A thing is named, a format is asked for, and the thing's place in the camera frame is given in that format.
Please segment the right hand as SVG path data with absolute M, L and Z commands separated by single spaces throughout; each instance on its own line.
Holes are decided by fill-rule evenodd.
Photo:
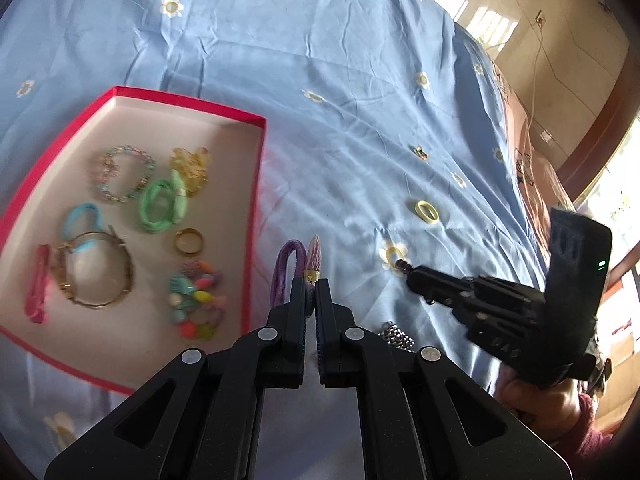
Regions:
M 518 379 L 514 370 L 501 365 L 494 397 L 548 443 L 582 437 L 592 429 L 591 400 L 580 393 L 575 379 L 541 389 Z

